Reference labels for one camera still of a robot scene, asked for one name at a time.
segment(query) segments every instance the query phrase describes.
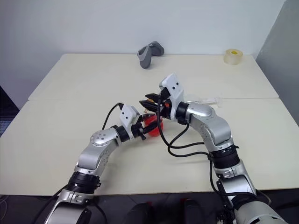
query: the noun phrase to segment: tape roll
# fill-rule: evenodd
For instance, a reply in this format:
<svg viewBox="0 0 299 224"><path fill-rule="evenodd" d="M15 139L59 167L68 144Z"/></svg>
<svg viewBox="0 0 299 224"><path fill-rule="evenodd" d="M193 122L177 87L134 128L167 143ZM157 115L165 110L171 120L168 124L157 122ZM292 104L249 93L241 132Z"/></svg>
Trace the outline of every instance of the tape roll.
<svg viewBox="0 0 299 224"><path fill-rule="evenodd" d="M237 49L228 49L224 55L224 62L231 65L236 65L240 63L243 56L243 52Z"/></svg>

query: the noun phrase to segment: white table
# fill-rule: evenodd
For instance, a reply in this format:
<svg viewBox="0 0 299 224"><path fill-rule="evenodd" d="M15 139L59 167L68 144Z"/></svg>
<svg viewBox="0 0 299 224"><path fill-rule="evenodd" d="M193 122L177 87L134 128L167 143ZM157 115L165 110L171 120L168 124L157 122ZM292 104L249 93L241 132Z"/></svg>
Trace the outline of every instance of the white table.
<svg viewBox="0 0 299 224"><path fill-rule="evenodd" d="M136 55L66 54L29 100L127 102L134 95L141 99L158 92L160 81L173 72L185 92L201 98L278 97L252 56L244 56L240 64L232 66L223 62L223 56L166 55L152 57L150 69L145 70Z"/></svg>
<svg viewBox="0 0 299 224"><path fill-rule="evenodd" d="M67 54L29 97L0 139L0 194L52 195L66 184L90 136L118 101L138 104L176 72L185 95L221 97L228 121L258 189L299 187L299 128L251 56L237 66L222 56L153 57L149 70L136 55ZM112 113L107 126L119 124ZM165 135L182 126L165 121ZM200 141L190 129L180 144ZM182 153L205 150L204 146ZM126 142L111 155L96 194L210 191L204 156L175 158L160 138Z"/></svg>
<svg viewBox="0 0 299 224"><path fill-rule="evenodd" d="M94 101L29 101L0 140L0 194L52 195L66 184L107 110ZM225 99L216 112L230 124L239 156L258 189L299 187L299 128L280 99ZM108 126L119 124L118 111ZM183 129L165 121L165 135ZM179 144L201 141L190 129ZM204 146L173 150L188 153ZM116 149L96 194L210 191L205 156L176 158L160 139L126 142Z"/></svg>

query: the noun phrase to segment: gray wall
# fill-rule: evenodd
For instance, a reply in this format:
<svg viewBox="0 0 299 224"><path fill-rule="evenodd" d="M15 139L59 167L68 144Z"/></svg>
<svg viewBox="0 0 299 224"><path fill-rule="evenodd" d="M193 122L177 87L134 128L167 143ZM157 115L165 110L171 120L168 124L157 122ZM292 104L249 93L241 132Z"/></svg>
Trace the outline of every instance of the gray wall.
<svg viewBox="0 0 299 224"><path fill-rule="evenodd" d="M299 125L298 0L284 3L256 61Z"/></svg>

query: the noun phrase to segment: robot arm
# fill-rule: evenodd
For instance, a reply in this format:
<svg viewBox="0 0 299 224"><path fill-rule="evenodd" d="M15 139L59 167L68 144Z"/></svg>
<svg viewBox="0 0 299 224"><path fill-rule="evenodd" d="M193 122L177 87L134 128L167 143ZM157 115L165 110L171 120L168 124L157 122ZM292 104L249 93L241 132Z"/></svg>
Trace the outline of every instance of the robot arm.
<svg viewBox="0 0 299 224"><path fill-rule="evenodd" d="M143 134L157 126L143 128L138 111L129 105L122 107L120 120L121 126L97 131L91 136L88 146L79 156L67 187L61 191L45 224L89 223L91 212L86 205L100 186L100 176L110 154L125 141L138 136L145 139Z"/></svg>
<svg viewBox="0 0 299 224"><path fill-rule="evenodd" d="M215 110L208 105L185 103L183 89L174 74L166 77L159 87L159 95L148 94L146 97L150 100L140 103L153 112L161 108L159 114L163 117L180 124L189 123L199 132L219 178L217 193L234 209L237 223L285 224L286 222L270 206L258 201L256 189L243 161L239 159L236 150L238 147L234 145L228 123L218 117Z"/></svg>

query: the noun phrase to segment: black cable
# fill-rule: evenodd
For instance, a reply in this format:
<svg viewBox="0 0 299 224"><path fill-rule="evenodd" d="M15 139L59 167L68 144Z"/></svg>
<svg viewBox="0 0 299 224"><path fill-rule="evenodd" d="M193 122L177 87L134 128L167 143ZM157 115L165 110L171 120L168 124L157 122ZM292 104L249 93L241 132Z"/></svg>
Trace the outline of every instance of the black cable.
<svg viewBox="0 0 299 224"><path fill-rule="evenodd" d="M221 192L216 190L214 183L213 183L213 178L212 178L212 169L213 169L213 161L210 160L210 183L211 186L213 188L213 191L215 191L215 193L217 193L220 196L237 196L237 195L248 195L248 196L254 196L256 197L255 194L249 193L249 192L231 192L231 193L225 193L225 192Z"/></svg>
<svg viewBox="0 0 299 224"><path fill-rule="evenodd" d="M105 224L108 224L107 216L106 216L105 212L103 211L103 209L100 206L98 206L98 204L96 203L95 200L93 200L93 204L100 211L100 213L102 214Z"/></svg>
<svg viewBox="0 0 299 224"><path fill-rule="evenodd" d="M189 124L187 123L187 127L181 132L179 133L176 137L174 137L174 139L169 143L170 146L172 146L172 144L179 138L181 137L187 130L189 129ZM174 154L171 150L170 150L170 146L167 147L167 150L169 152L170 155L175 156L175 157L187 157L187 156L191 156L191 155L198 155L198 154L203 154L206 156L209 156L208 153L206 152L194 152L194 153L189 153L189 154L185 154L185 155L178 155L178 154Z"/></svg>
<svg viewBox="0 0 299 224"><path fill-rule="evenodd" d="M123 104L122 104L122 103L117 103L117 104L115 104L115 105L111 108L111 110L109 111L109 113L108 113L107 116L106 116L106 119L105 119L105 122L104 122L104 124L103 124L102 130L105 129L105 126L106 126L106 123L107 123L107 121L108 121L108 118L109 118L110 114L112 113L112 111L113 111L117 106L119 106L120 108L122 108Z"/></svg>
<svg viewBox="0 0 299 224"><path fill-rule="evenodd" d="M53 199L55 199L64 188L66 188L66 186L67 186L67 184L64 187L62 187L58 192L56 192L52 197L49 198L49 200L46 202L46 204L39 210L39 212L34 217L32 224L36 223L36 221L40 217L41 213L46 209L46 207L51 203L51 201Z"/></svg>
<svg viewBox="0 0 299 224"><path fill-rule="evenodd" d="M272 200L268 197L268 195L266 195L265 193L261 192L260 190L256 189L256 192L261 194L264 198L267 199L267 204L270 206L272 204Z"/></svg>
<svg viewBox="0 0 299 224"><path fill-rule="evenodd" d="M161 109L161 99L158 100L158 105L157 105L157 124L158 124L158 130L159 130L160 136L161 136L163 142L167 145L167 147L169 147L169 148L187 148L187 147L191 147L191 146L204 144L204 142L195 142L195 143L191 143L191 144L184 145L184 146L172 146L171 144L169 144L162 132L161 120L160 120L160 109Z"/></svg>

